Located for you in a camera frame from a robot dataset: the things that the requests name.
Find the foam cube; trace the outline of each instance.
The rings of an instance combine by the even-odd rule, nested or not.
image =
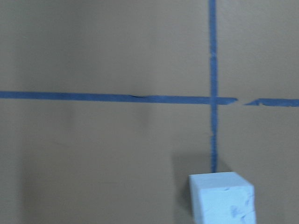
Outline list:
[[[196,224],[256,224],[254,186],[235,172],[190,175]]]

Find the blue painter's tape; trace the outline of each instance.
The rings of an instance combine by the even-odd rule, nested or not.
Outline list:
[[[299,99],[270,99],[270,98],[260,98],[254,100],[248,104],[250,106],[289,106],[289,107],[299,107]]]
[[[206,105],[210,104],[211,102],[210,97],[185,97],[185,96],[136,97],[131,95],[121,95],[121,94],[19,92],[19,91],[0,91],[0,98],[161,103],[161,104],[206,104]],[[235,101],[237,101],[236,98],[217,98],[217,103],[220,105],[228,105]]]
[[[218,64],[217,64],[217,18],[216,0],[209,0],[210,29],[210,83],[211,83],[211,171],[217,172],[217,129],[218,129]]]

